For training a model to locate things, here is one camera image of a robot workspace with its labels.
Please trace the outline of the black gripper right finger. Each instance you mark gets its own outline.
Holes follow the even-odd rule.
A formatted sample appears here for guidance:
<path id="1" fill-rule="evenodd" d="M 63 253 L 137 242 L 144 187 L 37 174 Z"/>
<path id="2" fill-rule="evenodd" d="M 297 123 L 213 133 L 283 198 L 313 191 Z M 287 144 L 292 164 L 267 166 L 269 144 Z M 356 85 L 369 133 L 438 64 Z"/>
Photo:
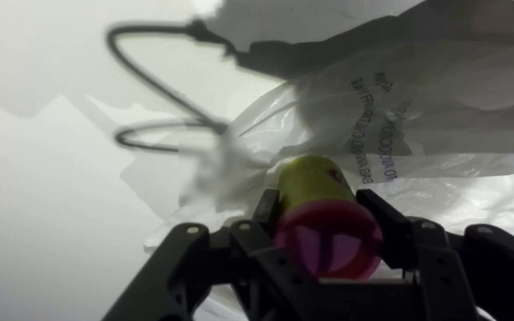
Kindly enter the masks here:
<path id="1" fill-rule="evenodd" d="M 514 235 L 486 223 L 461 235 L 438 223 L 403 215 L 374 191 L 360 189 L 358 203 L 381 228 L 378 255 L 388 267 L 415 273 L 422 315 L 417 321 L 514 321 Z"/>

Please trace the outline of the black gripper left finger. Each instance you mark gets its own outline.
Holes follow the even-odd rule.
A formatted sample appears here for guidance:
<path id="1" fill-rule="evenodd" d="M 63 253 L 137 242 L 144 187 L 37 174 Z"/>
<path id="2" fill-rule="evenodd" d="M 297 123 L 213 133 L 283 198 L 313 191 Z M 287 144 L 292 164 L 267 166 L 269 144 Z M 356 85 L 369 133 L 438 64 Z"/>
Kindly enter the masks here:
<path id="1" fill-rule="evenodd" d="M 265 189 L 251 217 L 210 232 L 176 224 L 101 321 L 194 321 L 215 285 L 229 285 L 247 321 L 304 321 L 292 298 L 301 273 L 272 246 L 278 192 Z"/>

